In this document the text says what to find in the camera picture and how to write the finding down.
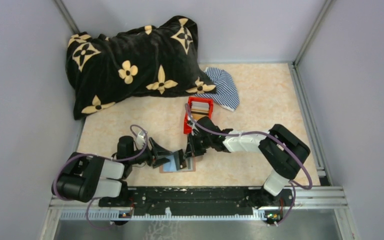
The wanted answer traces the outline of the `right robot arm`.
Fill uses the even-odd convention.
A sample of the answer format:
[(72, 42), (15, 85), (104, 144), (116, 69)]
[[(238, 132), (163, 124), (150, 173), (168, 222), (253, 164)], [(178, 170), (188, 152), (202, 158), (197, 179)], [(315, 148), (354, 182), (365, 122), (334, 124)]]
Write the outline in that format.
[(221, 130), (207, 116), (199, 120), (188, 117), (186, 124), (191, 128), (186, 158), (202, 156), (209, 148), (225, 153), (261, 153), (272, 167), (263, 192), (274, 197), (296, 178), (311, 153), (303, 141), (281, 124), (275, 124), (268, 132)]

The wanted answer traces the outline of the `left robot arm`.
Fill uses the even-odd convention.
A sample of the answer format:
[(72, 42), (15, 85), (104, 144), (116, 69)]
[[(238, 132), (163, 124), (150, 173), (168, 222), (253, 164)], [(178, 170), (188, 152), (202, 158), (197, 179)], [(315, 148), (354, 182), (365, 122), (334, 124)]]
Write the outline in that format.
[(87, 203), (99, 198), (117, 198), (134, 166), (160, 167), (174, 153), (153, 138), (122, 136), (112, 158), (73, 152), (51, 185), (54, 196), (65, 201)]

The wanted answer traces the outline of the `black card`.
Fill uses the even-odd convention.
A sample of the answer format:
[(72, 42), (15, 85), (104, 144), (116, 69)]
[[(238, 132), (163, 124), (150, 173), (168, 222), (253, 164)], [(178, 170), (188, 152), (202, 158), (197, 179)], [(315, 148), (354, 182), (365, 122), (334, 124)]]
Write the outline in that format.
[(188, 166), (187, 161), (184, 157), (184, 151), (182, 149), (175, 151), (173, 153), (173, 157), (176, 171), (183, 170)]

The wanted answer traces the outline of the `red plastic bin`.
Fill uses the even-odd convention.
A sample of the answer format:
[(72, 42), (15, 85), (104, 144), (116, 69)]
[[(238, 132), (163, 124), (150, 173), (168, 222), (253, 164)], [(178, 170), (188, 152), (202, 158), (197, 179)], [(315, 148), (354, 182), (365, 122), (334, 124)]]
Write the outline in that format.
[[(199, 113), (199, 112), (193, 112), (193, 111), (191, 111), (191, 102), (192, 102), (192, 101), (209, 103), (209, 105), (210, 105), (209, 112), (208, 112), (208, 113), (206, 113), (206, 112), (201, 112), (201, 113), (208, 114), (208, 117), (211, 119), (211, 117), (212, 117), (212, 113), (213, 113), (213, 108), (214, 108), (214, 103), (213, 103), (213, 100), (212, 100), (212, 99), (210, 99), (210, 98), (196, 97), (196, 96), (190, 96), (190, 97), (188, 98), (187, 105), (189, 106), (190, 113)], [(190, 134), (191, 132), (192, 132), (192, 122), (191, 122), (191, 120), (190, 120), (188, 114), (186, 113), (186, 114), (185, 114), (185, 117), (184, 117), (183, 133), (187, 135), (187, 134)]]

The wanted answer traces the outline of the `pink leather card holder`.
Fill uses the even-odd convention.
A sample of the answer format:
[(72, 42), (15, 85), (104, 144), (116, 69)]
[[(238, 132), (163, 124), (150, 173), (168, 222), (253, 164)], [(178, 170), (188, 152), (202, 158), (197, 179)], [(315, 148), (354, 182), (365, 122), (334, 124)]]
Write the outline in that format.
[(180, 172), (195, 172), (196, 171), (196, 162), (193, 158), (188, 158), (186, 160), (186, 166), (183, 168), (177, 169), (175, 159), (173, 156), (170, 156), (169, 162), (164, 163), (159, 167), (159, 172), (162, 174), (165, 173), (180, 173)]

